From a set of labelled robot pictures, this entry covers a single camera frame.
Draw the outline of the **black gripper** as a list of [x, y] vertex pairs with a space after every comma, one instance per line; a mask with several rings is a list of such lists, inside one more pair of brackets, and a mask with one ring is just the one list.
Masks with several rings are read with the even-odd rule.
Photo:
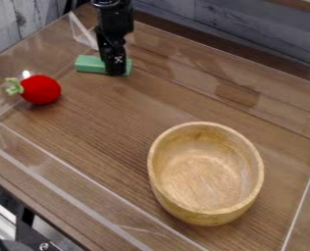
[[134, 30], [134, 8], [132, 0], [93, 0], [98, 13], [95, 32], [99, 57], [110, 75], [126, 73], [125, 36]]

